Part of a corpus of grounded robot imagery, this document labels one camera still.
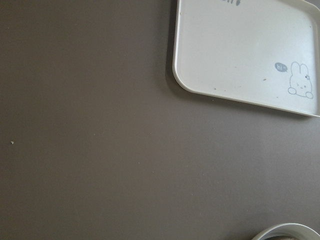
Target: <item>cartoon character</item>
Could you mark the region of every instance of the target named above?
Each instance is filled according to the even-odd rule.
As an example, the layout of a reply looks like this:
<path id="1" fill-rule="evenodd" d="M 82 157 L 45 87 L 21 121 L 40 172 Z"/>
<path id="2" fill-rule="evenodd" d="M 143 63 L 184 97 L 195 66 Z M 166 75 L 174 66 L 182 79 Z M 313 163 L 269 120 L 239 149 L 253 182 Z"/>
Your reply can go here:
<path id="1" fill-rule="evenodd" d="M 293 62 L 291 65 L 290 87 L 288 89 L 292 95 L 313 99 L 312 84 L 310 81 L 307 65 Z"/>

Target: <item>speech bubble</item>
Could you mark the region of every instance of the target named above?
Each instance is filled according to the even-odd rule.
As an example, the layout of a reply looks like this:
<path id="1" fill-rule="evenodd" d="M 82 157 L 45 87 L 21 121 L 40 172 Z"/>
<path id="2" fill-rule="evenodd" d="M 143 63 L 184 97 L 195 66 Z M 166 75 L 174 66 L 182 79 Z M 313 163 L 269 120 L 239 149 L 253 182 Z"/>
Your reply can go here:
<path id="1" fill-rule="evenodd" d="M 288 67 L 281 63 L 281 62 L 277 62 L 275 65 L 274 65 L 275 69 L 277 69 L 280 73 L 284 73 L 284 72 L 287 72 L 288 71 Z"/>

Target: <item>brown tabletop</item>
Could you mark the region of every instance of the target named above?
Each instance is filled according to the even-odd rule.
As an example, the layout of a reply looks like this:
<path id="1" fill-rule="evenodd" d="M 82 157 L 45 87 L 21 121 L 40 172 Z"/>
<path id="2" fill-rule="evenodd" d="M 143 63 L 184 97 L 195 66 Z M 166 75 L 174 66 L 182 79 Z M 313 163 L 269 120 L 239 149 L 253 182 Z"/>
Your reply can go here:
<path id="1" fill-rule="evenodd" d="M 320 232 L 320 118 L 182 89 L 176 4 L 0 2 L 1 240 Z"/>

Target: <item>bunny drawing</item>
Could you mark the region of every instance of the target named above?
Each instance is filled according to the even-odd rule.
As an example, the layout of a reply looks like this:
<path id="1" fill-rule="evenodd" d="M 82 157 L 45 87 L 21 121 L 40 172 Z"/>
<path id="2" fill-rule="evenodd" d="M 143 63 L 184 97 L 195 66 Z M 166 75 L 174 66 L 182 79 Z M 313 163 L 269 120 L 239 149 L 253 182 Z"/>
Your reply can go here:
<path id="1" fill-rule="evenodd" d="M 290 87 L 288 91 L 292 95 L 298 95 L 308 99 L 314 98 L 307 65 L 300 65 L 297 62 L 292 63 Z"/>

